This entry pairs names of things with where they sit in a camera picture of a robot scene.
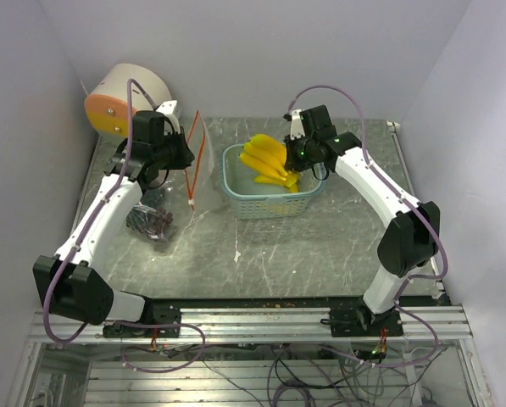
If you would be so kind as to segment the yellow banana bunch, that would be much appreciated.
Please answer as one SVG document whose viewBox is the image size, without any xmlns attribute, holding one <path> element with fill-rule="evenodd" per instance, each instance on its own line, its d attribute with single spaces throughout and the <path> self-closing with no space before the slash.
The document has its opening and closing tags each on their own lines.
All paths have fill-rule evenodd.
<svg viewBox="0 0 506 407">
<path fill-rule="evenodd" d="M 299 192 L 300 175 L 286 169 L 286 147 L 273 137 L 254 135 L 243 145 L 239 159 L 257 173 L 255 183 L 283 187 L 289 193 Z"/>
</svg>

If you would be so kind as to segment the light blue plastic basket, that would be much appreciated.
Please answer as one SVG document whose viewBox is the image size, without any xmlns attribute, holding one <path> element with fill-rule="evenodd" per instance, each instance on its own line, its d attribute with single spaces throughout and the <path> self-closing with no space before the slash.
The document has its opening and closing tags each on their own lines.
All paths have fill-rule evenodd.
<svg viewBox="0 0 506 407">
<path fill-rule="evenodd" d="M 318 164 L 314 170 L 300 174 L 297 192 L 288 192 L 284 187 L 256 183 L 257 172 L 239 159 L 241 144 L 225 148 L 221 154 L 222 190 L 229 197 L 237 218 L 242 220 L 269 219 L 300 215 L 309 202 L 324 188 L 322 177 L 325 168 Z"/>
</svg>

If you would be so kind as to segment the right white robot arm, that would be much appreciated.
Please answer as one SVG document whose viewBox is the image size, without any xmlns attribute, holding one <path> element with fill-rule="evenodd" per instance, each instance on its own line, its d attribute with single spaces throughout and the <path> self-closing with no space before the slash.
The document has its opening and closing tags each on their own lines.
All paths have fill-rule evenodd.
<svg viewBox="0 0 506 407">
<path fill-rule="evenodd" d="M 286 168 L 303 172 L 323 164 L 347 181 L 377 213 L 385 227 L 378 247 L 379 270 L 362 296 L 365 309 L 356 313 L 356 328 L 376 334 L 385 314 L 404 290 L 404 281 L 439 250 L 440 209 L 422 203 L 380 169 L 352 133 L 338 133 L 327 107 L 293 110 L 285 115 Z"/>
</svg>

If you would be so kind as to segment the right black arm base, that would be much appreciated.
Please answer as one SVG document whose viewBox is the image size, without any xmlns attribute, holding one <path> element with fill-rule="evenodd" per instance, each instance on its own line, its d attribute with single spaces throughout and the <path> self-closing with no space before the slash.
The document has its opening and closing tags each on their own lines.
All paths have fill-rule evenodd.
<svg viewBox="0 0 506 407">
<path fill-rule="evenodd" d="M 380 337 L 382 333 L 388 337 L 403 335 L 400 314 L 395 309 L 373 314 L 361 303 L 331 308 L 320 323 L 330 328 L 332 337 Z"/>
</svg>

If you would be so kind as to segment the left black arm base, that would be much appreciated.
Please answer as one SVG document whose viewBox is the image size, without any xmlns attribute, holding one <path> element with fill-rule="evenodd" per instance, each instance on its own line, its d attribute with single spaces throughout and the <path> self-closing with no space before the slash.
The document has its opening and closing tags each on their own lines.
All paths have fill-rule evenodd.
<svg viewBox="0 0 506 407">
<path fill-rule="evenodd" d="M 148 299 L 142 312 L 142 316 L 136 324 L 140 325 L 170 325 L 169 328 L 140 328 L 122 323 L 111 323 L 103 328 L 104 338 L 126 339 L 126 338 L 177 338 L 181 323 L 181 310 L 177 305 L 162 299 Z"/>
</svg>

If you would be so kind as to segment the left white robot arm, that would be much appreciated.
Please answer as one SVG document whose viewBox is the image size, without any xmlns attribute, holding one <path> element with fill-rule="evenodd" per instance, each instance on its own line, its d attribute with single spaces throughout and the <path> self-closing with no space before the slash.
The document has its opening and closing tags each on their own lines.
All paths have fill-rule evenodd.
<svg viewBox="0 0 506 407">
<path fill-rule="evenodd" d="M 154 325 L 139 294 L 113 289 L 104 269 L 109 244 L 160 171 L 184 170 L 194 155 L 178 119 L 167 109 L 138 111 L 132 139 L 108 161 L 97 195 L 66 242 L 33 266 L 45 316 L 60 315 L 91 325 L 123 320 L 136 337 Z"/>
</svg>

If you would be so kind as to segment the white cylinder orange lid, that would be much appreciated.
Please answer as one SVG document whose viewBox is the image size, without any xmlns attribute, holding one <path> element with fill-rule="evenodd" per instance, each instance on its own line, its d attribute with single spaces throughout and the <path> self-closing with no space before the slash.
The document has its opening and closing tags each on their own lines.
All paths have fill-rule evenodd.
<svg viewBox="0 0 506 407">
<path fill-rule="evenodd" d="M 135 64 L 117 64 L 84 101 L 86 116 L 92 127 L 106 141 L 120 144 L 128 136 L 127 81 L 136 80 L 153 100 L 148 102 L 139 87 L 131 88 L 132 110 L 155 110 L 173 99 L 164 81 L 151 70 Z"/>
</svg>

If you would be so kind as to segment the aluminium frame rail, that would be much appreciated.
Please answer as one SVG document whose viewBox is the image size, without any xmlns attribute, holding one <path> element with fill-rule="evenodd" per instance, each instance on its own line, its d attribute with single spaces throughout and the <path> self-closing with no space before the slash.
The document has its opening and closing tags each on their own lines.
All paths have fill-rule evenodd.
<svg viewBox="0 0 506 407">
<path fill-rule="evenodd" d="M 440 341 L 473 338 L 472 330 L 461 306 L 408 307 L 406 310 L 426 321 L 435 330 Z M 329 316 L 328 308 L 297 309 L 183 309 L 181 323 L 197 326 L 207 343 L 340 343 L 362 341 L 377 343 L 381 329 L 360 337 L 335 337 L 329 326 L 320 320 Z M 389 340 L 431 341 L 433 334 L 411 316 L 401 315 L 400 323 L 388 332 Z M 60 337 L 70 336 L 79 326 L 62 317 L 52 317 L 52 328 Z M 102 326 L 88 326 L 72 344 L 149 344 L 146 337 L 109 338 L 103 336 Z M 42 314 L 36 313 L 27 339 L 31 342 L 50 343 Z M 160 338 L 158 343 L 201 343 L 198 332 L 181 328 L 178 337 Z"/>
</svg>

